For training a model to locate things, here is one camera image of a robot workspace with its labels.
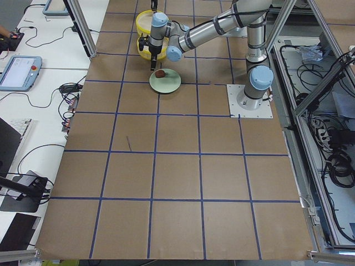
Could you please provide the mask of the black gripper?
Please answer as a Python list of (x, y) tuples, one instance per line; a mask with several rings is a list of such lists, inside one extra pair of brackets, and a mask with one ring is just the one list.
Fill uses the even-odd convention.
[[(158, 10), (158, 0), (151, 0), (150, 8), (153, 12)], [(151, 53), (150, 58), (150, 70), (154, 71), (156, 69), (157, 57), (161, 53), (163, 47), (164, 37), (152, 37), (150, 35), (144, 35), (141, 33), (138, 39), (138, 49), (140, 52), (144, 50), (144, 47), (149, 48)]]

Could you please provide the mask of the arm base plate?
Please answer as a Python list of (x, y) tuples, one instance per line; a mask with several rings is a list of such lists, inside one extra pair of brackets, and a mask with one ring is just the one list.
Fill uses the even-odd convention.
[(260, 99), (245, 95), (243, 84), (227, 84), (230, 117), (245, 119), (272, 119), (273, 114), (267, 92)]
[(223, 37), (247, 38), (247, 27), (234, 28), (226, 32)]

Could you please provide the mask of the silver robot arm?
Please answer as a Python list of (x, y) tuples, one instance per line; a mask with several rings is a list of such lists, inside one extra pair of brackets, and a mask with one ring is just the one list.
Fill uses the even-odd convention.
[(169, 40), (166, 56), (176, 62), (184, 53), (210, 40), (235, 28), (246, 28), (248, 81), (243, 91), (238, 94), (237, 103), (245, 110), (256, 110), (261, 106), (263, 96), (274, 79), (272, 70), (267, 66), (265, 36), (266, 17), (271, 3), (261, 0), (233, 1), (227, 11), (192, 28), (170, 20), (165, 13), (154, 13), (150, 33), (139, 37), (139, 50), (148, 48), (151, 54), (151, 70), (155, 70), (165, 38)]

